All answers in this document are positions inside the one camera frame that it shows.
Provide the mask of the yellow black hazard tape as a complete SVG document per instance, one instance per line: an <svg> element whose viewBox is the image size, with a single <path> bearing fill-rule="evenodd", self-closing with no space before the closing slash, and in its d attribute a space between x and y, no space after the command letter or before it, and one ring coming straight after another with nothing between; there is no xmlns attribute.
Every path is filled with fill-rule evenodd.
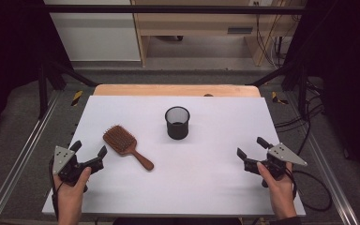
<svg viewBox="0 0 360 225"><path fill-rule="evenodd" d="M77 91L72 99L71 106L76 106L83 94L83 91Z"/></svg>
<svg viewBox="0 0 360 225"><path fill-rule="evenodd" d="M279 99L276 92L272 92L272 101L273 101L274 103L279 103L279 104L283 104L283 105L289 104L288 100L286 100L286 99Z"/></svg>

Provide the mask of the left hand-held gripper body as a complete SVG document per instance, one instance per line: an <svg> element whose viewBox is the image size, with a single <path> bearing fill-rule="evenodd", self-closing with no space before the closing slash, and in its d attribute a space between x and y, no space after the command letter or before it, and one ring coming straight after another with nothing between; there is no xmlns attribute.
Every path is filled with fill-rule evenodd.
<svg viewBox="0 0 360 225"><path fill-rule="evenodd" d="M69 185L74 185L79 180L81 172L86 167L91 168L91 173L97 173L104 168L103 158L96 156L85 162L79 162L76 156L77 152L61 146L56 146L54 149L52 174L58 175Z"/></svg>

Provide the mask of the light wooden desk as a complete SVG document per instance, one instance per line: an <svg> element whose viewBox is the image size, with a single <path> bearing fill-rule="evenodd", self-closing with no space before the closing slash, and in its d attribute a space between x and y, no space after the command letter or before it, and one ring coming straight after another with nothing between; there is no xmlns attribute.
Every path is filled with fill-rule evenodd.
<svg viewBox="0 0 360 225"><path fill-rule="evenodd" d="M308 0L130 0L133 6L303 7ZM230 36L245 39L256 66L269 58L274 38L291 37L299 15L164 14L134 15L142 58L149 37Z"/></svg>

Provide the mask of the black curtain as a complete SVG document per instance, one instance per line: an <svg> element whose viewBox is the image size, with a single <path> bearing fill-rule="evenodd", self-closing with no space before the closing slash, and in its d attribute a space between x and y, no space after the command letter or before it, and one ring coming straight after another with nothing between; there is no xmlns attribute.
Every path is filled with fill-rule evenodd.
<svg viewBox="0 0 360 225"><path fill-rule="evenodd" d="M304 60L309 76L323 80L323 102L346 149L360 163L360 0L307 0L315 14L301 18L288 58L319 30Z"/></svg>
<svg viewBox="0 0 360 225"><path fill-rule="evenodd" d="M45 62L71 63L44 0L0 0L0 115L10 92L38 78Z"/></svg>

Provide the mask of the black metal crossbar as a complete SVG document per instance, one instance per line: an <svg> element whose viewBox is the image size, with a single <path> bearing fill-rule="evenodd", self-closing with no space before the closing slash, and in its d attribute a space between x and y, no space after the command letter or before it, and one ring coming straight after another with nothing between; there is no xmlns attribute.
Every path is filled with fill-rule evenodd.
<svg viewBox="0 0 360 225"><path fill-rule="evenodd" d="M45 5L42 8L51 13L185 13L302 15L307 12L304 7Z"/></svg>

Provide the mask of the person's left hand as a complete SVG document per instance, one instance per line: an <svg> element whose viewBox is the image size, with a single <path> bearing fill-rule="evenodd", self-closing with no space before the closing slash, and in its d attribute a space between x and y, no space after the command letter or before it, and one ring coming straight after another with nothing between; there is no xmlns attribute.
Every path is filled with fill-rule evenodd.
<svg viewBox="0 0 360 225"><path fill-rule="evenodd" d="M58 175L53 177L55 191L59 202L78 202L83 198L84 188L91 175L91 168L86 167L74 185L66 184Z"/></svg>

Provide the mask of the brown wooden hairbrush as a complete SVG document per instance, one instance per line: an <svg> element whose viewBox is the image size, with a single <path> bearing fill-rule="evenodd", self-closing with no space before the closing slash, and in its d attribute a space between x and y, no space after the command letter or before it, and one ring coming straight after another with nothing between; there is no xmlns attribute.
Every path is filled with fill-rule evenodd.
<svg viewBox="0 0 360 225"><path fill-rule="evenodd" d="M154 169L154 164L136 150L136 138L122 126L110 127L103 134L103 140L119 155L134 156L147 171Z"/></svg>

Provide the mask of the black mesh cup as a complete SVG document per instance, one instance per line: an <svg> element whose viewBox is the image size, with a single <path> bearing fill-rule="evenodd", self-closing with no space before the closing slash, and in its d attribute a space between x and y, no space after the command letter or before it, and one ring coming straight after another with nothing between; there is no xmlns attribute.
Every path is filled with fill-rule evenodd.
<svg viewBox="0 0 360 225"><path fill-rule="evenodd" d="M165 112L167 133L174 140L183 140L188 135L189 111L182 106L174 106Z"/></svg>

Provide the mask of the person's right hand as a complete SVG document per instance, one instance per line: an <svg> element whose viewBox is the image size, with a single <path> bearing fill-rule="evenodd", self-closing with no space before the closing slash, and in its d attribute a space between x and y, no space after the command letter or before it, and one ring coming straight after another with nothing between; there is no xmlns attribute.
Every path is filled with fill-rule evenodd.
<svg viewBox="0 0 360 225"><path fill-rule="evenodd" d="M258 171L267 183L270 191L270 199L274 205L293 205L293 182L287 176L276 180L268 169L261 163L257 163Z"/></svg>

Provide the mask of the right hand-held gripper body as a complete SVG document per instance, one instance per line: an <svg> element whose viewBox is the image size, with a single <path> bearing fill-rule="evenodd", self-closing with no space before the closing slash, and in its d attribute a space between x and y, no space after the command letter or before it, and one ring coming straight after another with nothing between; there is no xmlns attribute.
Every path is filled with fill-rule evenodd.
<svg viewBox="0 0 360 225"><path fill-rule="evenodd" d="M308 163L297 156L290 148L283 143L273 145L272 148L266 149L266 159L260 161L275 178L281 178L286 173L286 163L291 162L301 166L307 166ZM258 160L247 158L243 160L244 170L246 172L255 173L260 175L257 167Z"/></svg>

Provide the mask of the aluminium rail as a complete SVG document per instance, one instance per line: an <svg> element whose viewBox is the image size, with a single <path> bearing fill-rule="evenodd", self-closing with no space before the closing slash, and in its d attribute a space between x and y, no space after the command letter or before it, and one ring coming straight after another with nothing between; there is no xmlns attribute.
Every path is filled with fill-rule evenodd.
<svg viewBox="0 0 360 225"><path fill-rule="evenodd" d="M312 160L312 170L318 174L329 191L332 206L325 212L318 212L307 207L305 221L316 225L360 225L332 167L323 154L314 133L309 129L307 122L297 122L295 131L280 134L282 140L292 147L307 151L307 157Z"/></svg>
<svg viewBox="0 0 360 225"><path fill-rule="evenodd" d="M22 147L20 154L17 156L16 161L12 165L5 182L0 187L0 215L5 208L13 189L16 187L29 158L34 152L34 149L36 148L36 145L38 144L38 141L51 118L57 104L57 100L61 97L61 95L61 92L52 92L46 112L37 120L32 132L27 138L26 143Z"/></svg>

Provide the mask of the black metal frame stand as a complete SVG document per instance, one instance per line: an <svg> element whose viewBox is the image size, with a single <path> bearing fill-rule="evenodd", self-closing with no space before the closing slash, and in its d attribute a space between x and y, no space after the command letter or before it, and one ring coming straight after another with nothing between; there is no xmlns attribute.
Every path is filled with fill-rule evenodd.
<svg viewBox="0 0 360 225"><path fill-rule="evenodd" d="M284 80L281 84L284 91L292 91L295 86L298 86L297 110L303 119L307 119L306 97L308 75L302 63L292 60L284 66L270 72L268 75L263 76L259 80L252 82L250 85L260 87L280 75L284 75Z"/></svg>
<svg viewBox="0 0 360 225"><path fill-rule="evenodd" d="M67 74L73 79L89 86L97 87L98 83L93 82L83 75L76 72L73 68L65 67L57 62L51 61L42 64L38 71L38 91L39 91L39 116L41 119L48 111L48 92L47 82L50 82L54 90L64 90L67 86L63 74Z"/></svg>

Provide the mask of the white cabinet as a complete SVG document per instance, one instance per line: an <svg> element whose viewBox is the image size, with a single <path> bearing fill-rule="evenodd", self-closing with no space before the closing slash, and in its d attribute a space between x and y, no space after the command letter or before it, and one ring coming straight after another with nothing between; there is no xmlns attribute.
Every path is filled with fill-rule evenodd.
<svg viewBox="0 0 360 225"><path fill-rule="evenodd" d="M140 61L131 13L51 13L71 62Z"/></svg>

